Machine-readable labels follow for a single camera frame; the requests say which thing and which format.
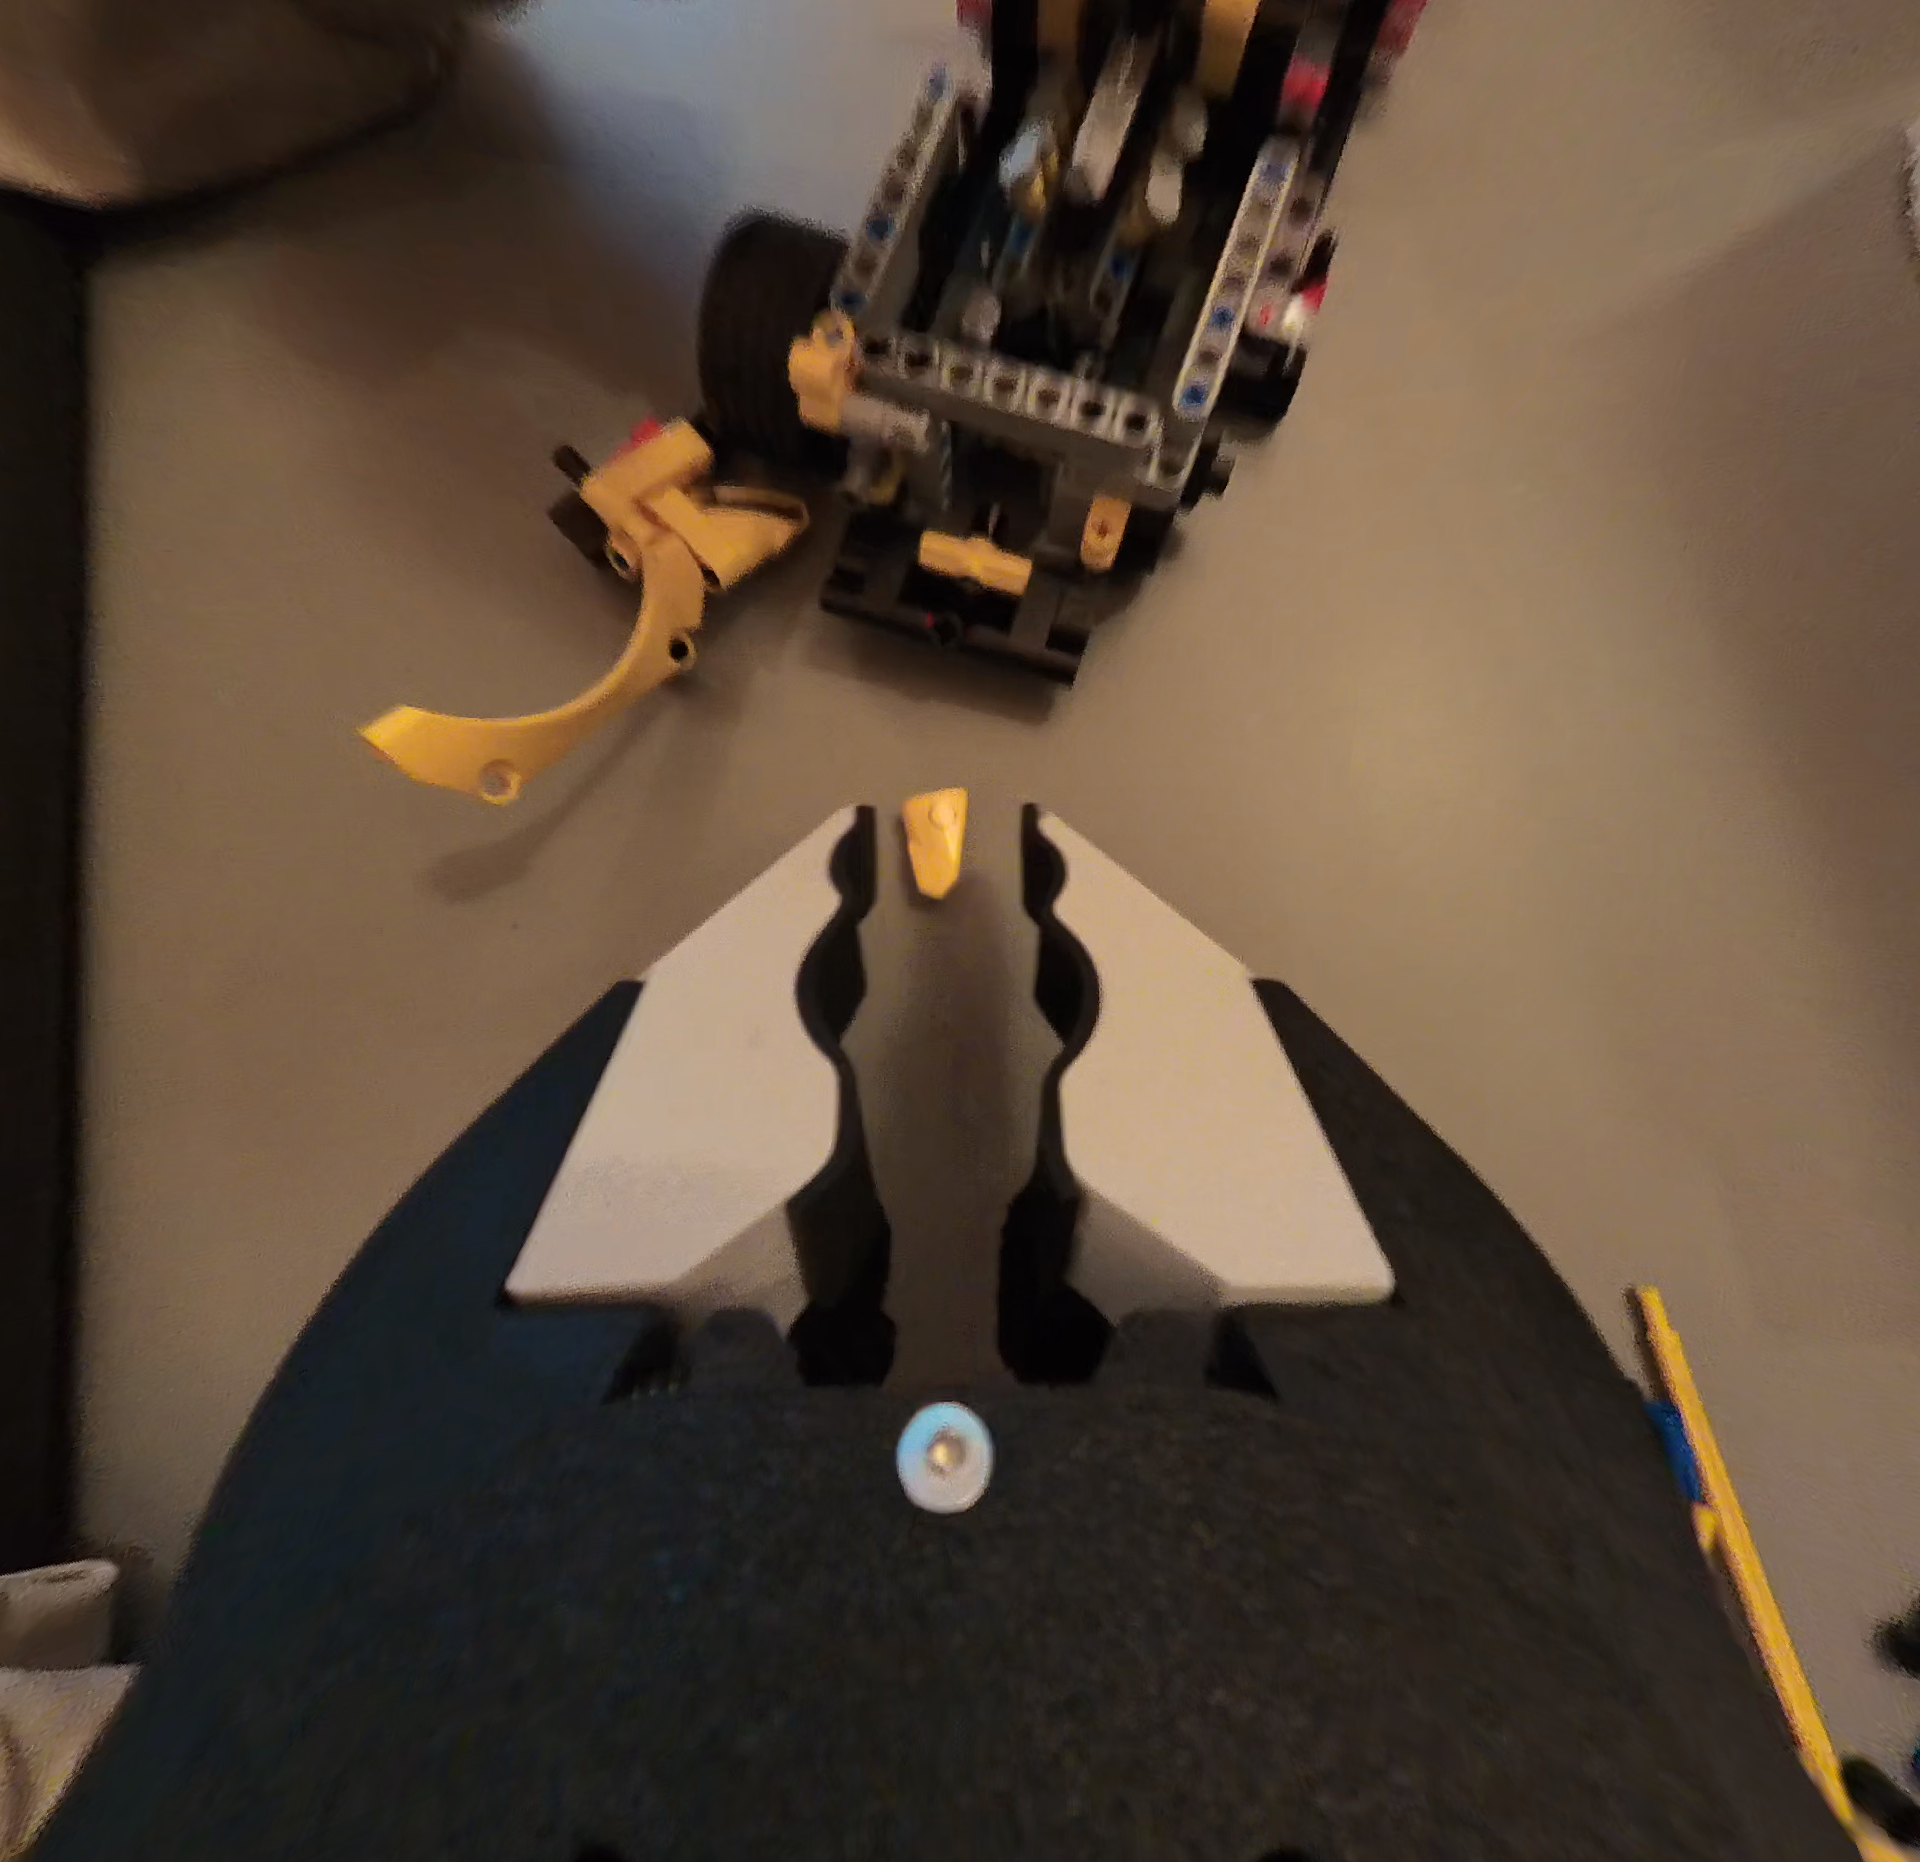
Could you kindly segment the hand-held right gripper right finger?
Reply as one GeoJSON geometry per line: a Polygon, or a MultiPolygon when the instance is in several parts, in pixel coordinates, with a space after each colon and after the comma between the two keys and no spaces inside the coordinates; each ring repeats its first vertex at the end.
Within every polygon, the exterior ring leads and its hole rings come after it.
{"type": "Polygon", "coordinates": [[[1000,1232],[1008,1374],[1085,1380],[1139,1315],[1386,1303],[1386,1253],[1252,971],[1039,804],[1019,890],[1055,1052],[1000,1232]]]}

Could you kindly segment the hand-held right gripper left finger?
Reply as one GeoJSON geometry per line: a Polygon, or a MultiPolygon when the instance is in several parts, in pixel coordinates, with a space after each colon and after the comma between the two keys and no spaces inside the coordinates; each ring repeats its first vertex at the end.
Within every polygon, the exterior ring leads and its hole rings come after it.
{"type": "Polygon", "coordinates": [[[811,1385],[896,1357],[893,1232],[847,1033],[875,811],[845,804],[654,960],[504,1297],[767,1317],[811,1385]]]}

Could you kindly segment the small yellow brick piece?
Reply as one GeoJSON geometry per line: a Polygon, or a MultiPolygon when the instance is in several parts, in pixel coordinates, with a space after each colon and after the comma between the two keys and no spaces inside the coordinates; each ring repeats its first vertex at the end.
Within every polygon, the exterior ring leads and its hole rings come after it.
{"type": "Polygon", "coordinates": [[[965,873],[970,795],[948,784],[901,802],[906,877],[925,905],[944,900],[965,873]]]}

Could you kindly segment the yellow curved fender assembly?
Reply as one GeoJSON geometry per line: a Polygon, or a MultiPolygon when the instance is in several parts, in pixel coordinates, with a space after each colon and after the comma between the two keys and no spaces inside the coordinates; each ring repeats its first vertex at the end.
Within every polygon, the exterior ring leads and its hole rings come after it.
{"type": "Polygon", "coordinates": [[[580,695],[513,718],[396,706],[359,737],[418,784],[486,804],[520,794],[614,717],[686,674],[715,595],[780,560],[809,523],[779,488],[721,481],[688,419],[643,425],[601,465],[559,452],[570,490],[559,518],[589,530],[609,570],[637,588],[637,619],[614,664],[580,695]]]}

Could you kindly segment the person's left forearm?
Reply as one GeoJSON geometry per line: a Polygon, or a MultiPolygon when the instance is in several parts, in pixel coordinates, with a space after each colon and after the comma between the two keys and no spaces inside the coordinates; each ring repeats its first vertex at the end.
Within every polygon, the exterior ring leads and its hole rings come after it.
{"type": "Polygon", "coordinates": [[[1,0],[1,184],[118,210],[405,115],[525,0],[1,0]]]}

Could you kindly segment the grey desk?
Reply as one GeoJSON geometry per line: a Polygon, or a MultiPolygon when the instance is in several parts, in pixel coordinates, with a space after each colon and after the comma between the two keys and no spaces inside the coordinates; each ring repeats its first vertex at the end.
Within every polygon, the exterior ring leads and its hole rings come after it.
{"type": "Polygon", "coordinates": [[[1428,0],[1301,391],[1063,691],[800,560],[513,804],[356,727],[601,674],[550,448],[690,406],[746,207],[845,230],[950,0],[540,0],[92,276],[84,1550],[152,1633],[366,1232],[603,985],[871,802],[898,1380],[986,1371],[1037,802],[1293,989],[1601,1333],[1652,1282],[1815,1695],[1916,1589],[1918,0],[1428,0]],[[901,802],[970,795],[914,896],[901,802]]]}

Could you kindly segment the partly built toy car model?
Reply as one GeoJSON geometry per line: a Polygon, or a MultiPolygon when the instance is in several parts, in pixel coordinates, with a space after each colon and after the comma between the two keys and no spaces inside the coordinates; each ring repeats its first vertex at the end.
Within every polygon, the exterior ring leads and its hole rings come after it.
{"type": "Polygon", "coordinates": [[[1428,0],[956,0],[849,235],[721,237],[703,419],[831,477],[822,605],[1069,684],[1283,419],[1332,186],[1428,0]]]}

